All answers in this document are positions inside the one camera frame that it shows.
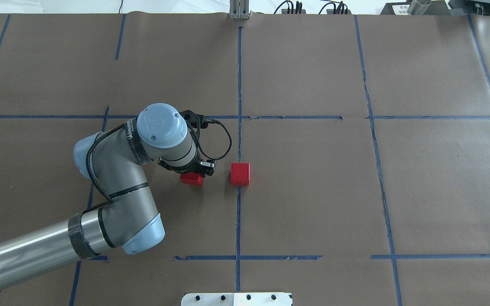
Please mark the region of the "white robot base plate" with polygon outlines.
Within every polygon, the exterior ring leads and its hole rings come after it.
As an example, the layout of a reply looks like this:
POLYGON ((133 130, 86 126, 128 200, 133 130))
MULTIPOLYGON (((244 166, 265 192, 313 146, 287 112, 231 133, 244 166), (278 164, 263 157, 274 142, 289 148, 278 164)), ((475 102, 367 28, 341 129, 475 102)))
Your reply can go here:
POLYGON ((286 292, 218 292, 190 293, 181 300, 182 306, 293 306, 291 293, 286 292))

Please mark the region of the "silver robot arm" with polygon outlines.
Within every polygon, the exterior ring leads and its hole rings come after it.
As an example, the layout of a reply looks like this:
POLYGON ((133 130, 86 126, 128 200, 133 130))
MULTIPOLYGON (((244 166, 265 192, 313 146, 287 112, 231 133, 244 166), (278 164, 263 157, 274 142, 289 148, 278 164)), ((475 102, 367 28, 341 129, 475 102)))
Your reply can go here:
POLYGON ((115 247, 134 255, 159 244, 165 229, 143 166, 157 162, 178 174, 211 176, 217 159, 199 142, 210 124, 219 121, 154 103, 125 123, 76 142, 76 167, 105 201, 1 243, 0 291, 115 247))

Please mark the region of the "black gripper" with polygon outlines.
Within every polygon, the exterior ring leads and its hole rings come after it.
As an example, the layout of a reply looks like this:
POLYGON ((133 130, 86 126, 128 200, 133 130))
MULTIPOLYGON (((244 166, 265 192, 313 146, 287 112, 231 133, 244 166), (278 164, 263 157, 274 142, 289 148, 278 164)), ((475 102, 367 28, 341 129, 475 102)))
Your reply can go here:
POLYGON ((202 159, 200 157, 199 137, 201 129, 206 129, 210 124, 216 124, 215 119, 209 119, 202 114, 197 114, 191 110, 179 113, 187 123, 189 136, 185 139, 183 146, 187 150, 179 159, 158 159, 158 165, 167 170, 179 174, 196 173, 200 177, 211 176, 214 173, 216 162, 214 159, 202 159))

